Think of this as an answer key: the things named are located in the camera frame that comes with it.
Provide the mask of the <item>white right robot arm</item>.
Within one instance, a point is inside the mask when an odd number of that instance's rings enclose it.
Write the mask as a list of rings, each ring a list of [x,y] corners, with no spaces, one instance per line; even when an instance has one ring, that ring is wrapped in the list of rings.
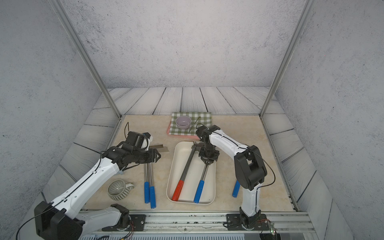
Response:
[[[268,174],[259,149],[254,145],[247,146],[235,141],[216,125],[211,127],[202,125],[197,128],[196,135],[203,143],[199,157],[205,164],[205,169],[218,160],[220,151],[216,148],[234,161],[236,179],[243,188],[238,225],[245,230],[255,229],[262,219],[259,205],[260,189]]]

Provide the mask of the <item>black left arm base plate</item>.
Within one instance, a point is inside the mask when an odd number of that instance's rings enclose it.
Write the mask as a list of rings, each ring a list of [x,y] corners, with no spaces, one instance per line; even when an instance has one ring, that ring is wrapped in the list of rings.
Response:
[[[114,226],[102,228],[103,232],[142,232],[146,223],[146,215],[133,214],[121,217]]]

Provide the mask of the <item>grey hoe red handle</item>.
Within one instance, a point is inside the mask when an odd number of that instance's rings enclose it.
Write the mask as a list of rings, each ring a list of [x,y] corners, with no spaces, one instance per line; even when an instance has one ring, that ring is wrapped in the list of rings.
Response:
[[[199,151],[203,144],[180,142],[176,145],[169,175],[167,196],[173,202],[192,203],[203,169]]]

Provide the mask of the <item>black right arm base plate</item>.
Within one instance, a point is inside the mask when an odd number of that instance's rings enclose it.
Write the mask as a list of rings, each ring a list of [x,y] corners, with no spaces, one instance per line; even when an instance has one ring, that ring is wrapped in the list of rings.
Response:
[[[252,217],[240,214],[227,214],[223,226],[229,231],[268,231],[270,221],[264,214],[256,214]]]

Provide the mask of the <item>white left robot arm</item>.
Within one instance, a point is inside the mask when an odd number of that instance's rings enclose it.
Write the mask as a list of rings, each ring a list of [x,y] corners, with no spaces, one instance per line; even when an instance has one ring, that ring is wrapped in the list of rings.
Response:
[[[113,146],[79,181],[50,203],[35,207],[37,235],[45,240],[78,240],[81,236],[106,227],[130,227],[129,210],[119,204],[81,215],[80,210],[111,177],[131,163],[156,163],[161,158],[156,149],[127,149]]]

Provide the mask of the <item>cream storage box tray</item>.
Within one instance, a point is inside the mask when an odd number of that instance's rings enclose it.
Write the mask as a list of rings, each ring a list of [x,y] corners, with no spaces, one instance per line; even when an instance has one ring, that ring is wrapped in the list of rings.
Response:
[[[174,158],[171,165],[169,180],[167,185],[167,197],[172,200],[173,194],[179,183],[187,160],[192,151],[192,142],[180,142],[175,147]],[[199,157],[199,152],[194,153],[183,188],[176,204],[194,204],[194,198],[198,188],[202,189],[198,205],[209,205],[214,202],[216,197],[216,163],[212,163],[207,171],[204,179],[204,184],[201,185],[201,177],[205,169],[205,163]]]

